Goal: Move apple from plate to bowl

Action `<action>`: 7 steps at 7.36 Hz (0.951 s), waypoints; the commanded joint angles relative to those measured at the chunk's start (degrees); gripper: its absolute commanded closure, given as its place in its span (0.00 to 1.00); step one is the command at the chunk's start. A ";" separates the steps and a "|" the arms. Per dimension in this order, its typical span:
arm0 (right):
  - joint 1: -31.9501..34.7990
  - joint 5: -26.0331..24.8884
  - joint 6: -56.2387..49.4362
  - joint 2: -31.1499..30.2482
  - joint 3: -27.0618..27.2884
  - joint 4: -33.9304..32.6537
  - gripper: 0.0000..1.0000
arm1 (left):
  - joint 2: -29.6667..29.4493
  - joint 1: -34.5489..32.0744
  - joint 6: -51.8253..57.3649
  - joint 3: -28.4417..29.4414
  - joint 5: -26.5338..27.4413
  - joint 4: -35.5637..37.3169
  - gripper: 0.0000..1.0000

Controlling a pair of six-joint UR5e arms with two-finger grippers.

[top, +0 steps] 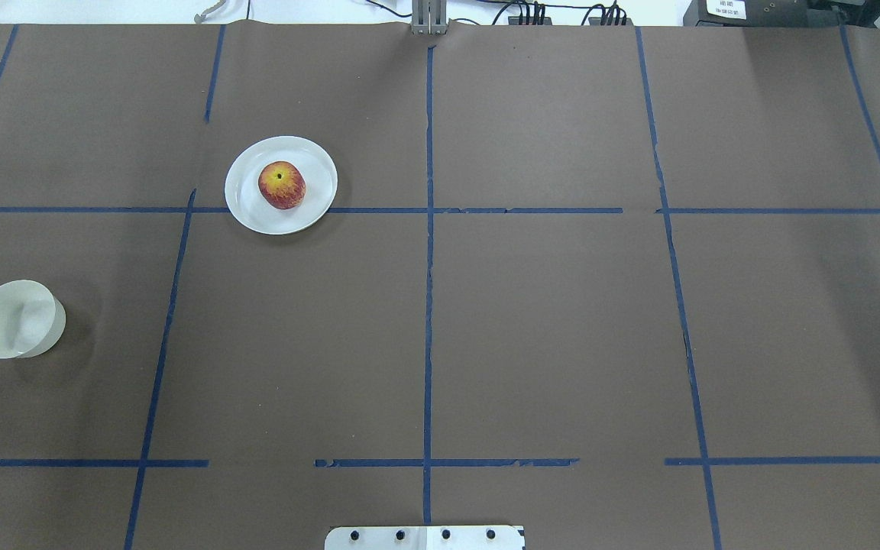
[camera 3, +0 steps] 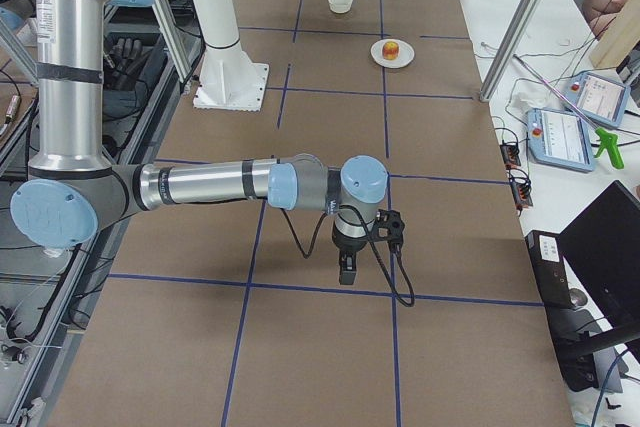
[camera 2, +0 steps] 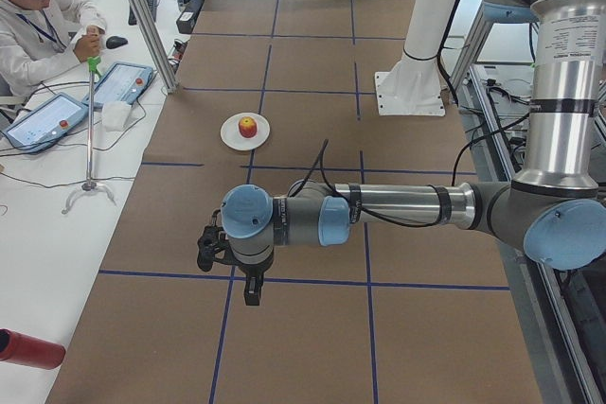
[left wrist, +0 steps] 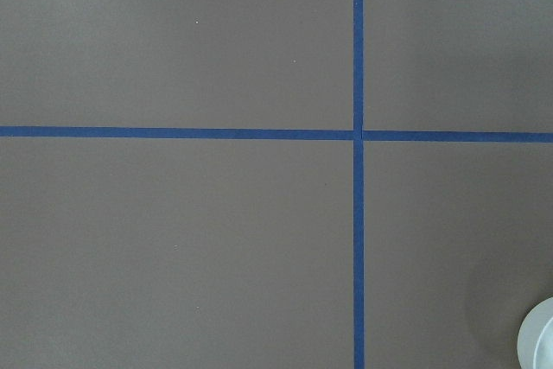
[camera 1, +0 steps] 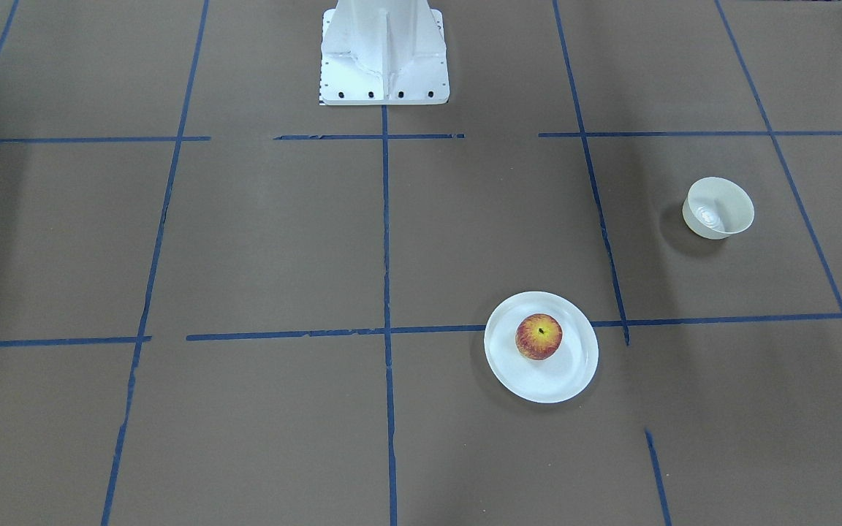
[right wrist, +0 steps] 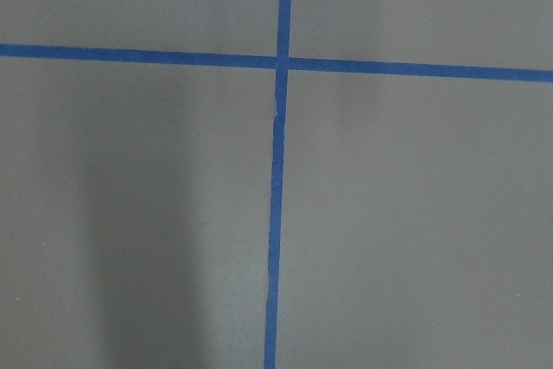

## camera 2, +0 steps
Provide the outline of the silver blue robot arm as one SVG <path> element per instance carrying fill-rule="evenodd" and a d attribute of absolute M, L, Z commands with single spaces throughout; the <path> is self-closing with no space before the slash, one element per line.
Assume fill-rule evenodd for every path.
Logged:
<path fill-rule="evenodd" d="M 198 265 L 234 265 L 247 304 L 260 302 L 274 249 L 338 245 L 353 224 L 477 230 L 555 270 L 605 252 L 605 208 L 589 176 L 591 134 L 605 52 L 605 0 L 485 0 L 497 21 L 537 22 L 538 42 L 523 166 L 507 183 L 448 186 L 331 184 L 304 179 L 273 197 L 231 189 L 200 238 Z"/>

